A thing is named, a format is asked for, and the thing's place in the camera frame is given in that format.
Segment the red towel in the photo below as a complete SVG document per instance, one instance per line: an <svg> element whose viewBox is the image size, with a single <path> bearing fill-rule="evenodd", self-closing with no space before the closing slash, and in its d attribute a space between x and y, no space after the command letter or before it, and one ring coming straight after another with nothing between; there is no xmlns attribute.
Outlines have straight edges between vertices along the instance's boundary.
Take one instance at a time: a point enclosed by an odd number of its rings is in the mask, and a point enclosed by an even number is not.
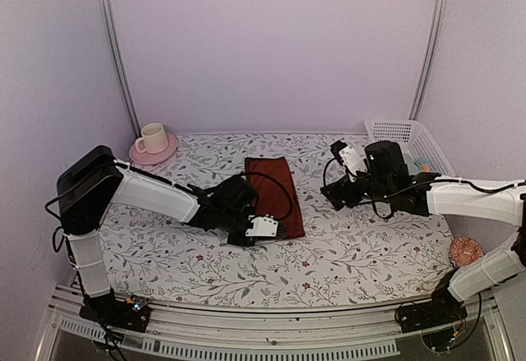
<svg viewBox="0 0 526 361"><path fill-rule="evenodd" d="M281 183L293 200L293 212L281 221L287 229L287 238L300 238L305 236L303 229L302 212L299 208L298 195L294 187L293 177L284 157L271 158L246 158L246 172L262 172ZM256 213L258 215L272 215L279 218L288 211L288 199L277 185L268 178L257 175L247 175L247 181L258 191L260 201Z"/></svg>

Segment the white wall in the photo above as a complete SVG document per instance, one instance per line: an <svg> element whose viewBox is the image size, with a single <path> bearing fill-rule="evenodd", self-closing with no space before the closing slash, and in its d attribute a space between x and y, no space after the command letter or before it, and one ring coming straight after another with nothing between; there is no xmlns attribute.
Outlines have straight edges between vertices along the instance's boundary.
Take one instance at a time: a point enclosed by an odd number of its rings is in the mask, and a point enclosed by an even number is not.
<svg viewBox="0 0 526 361"><path fill-rule="evenodd" d="M57 222L44 213L58 175L99 143L132 141L98 0L0 0L0 359L22 361L57 281Z"/></svg>
<svg viewBox="0 0 526 361"><path fill-rule="evenodd" d="M448 0L420 118L465 178L526 178L526 0ZM515 228L451 219L488 251ZM496 297L517 360L526 359L526 279Z"/></svg>
<svg viewBox="0 0 526 361"><path fill-rule="evenodd" d="M112 0L142 123L350 132L405 118L434 0Z"/></svg>

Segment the laundry basket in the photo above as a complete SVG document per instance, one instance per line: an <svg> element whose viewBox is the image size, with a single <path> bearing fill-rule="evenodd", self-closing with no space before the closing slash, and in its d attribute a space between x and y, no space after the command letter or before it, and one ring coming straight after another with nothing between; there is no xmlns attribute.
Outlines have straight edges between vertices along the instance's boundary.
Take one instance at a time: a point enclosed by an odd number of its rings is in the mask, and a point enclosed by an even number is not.
<svg viewBox="0 0 526 361"><path fill-rule="evenodd" d="M365 128L372 141L396 141L414 159L426 157L431 164L431 171L455 176L453 167L438 143L418 121L366 120Z"/></svg>

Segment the floral tablecloth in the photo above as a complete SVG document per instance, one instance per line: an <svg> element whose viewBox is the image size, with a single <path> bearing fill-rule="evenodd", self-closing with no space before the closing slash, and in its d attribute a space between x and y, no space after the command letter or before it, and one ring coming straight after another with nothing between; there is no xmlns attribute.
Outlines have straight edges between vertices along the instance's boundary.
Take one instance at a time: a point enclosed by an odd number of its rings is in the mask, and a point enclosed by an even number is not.
<svg viewBox="0 0 526 361"><path fill-rule="evenodd" d="M209 187L243 170L245 157L285 156L306 236L253 248L226 244L167 216L111 205L101 228L110 282L122 294L181 303L309 308L376 303L429 294L451 268L450 229L442 217L404 213L384 221L370 206L336 212L320 194L329 146L350 135L185 135L176 155L147 168ZM342 172L335 164L334 181ZM386 206L381 213L387 212Z"/></svg>

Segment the round pink object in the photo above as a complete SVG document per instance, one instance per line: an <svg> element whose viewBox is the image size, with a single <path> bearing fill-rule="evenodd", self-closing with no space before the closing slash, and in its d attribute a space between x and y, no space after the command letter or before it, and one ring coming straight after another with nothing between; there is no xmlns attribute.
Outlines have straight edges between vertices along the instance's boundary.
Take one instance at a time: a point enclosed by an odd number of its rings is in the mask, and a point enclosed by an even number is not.
<svg viewBox="0 0 526 361"><path fill-rule="evenodd" d="M450 253L454 264L458 267L467 266L484 255L480 244L465 236L453 239Z"/></svg>
<svg viewBox="0 0 526 361"><path fill-rule="evenodd" d="M157 154L150 153L140 153L135 147L135 143L130 149L130 158L139 165L156 165L164 162L170 158L175 150L178 149L178 139L171 133L167 134L168 136L168 147Z"/></svg>

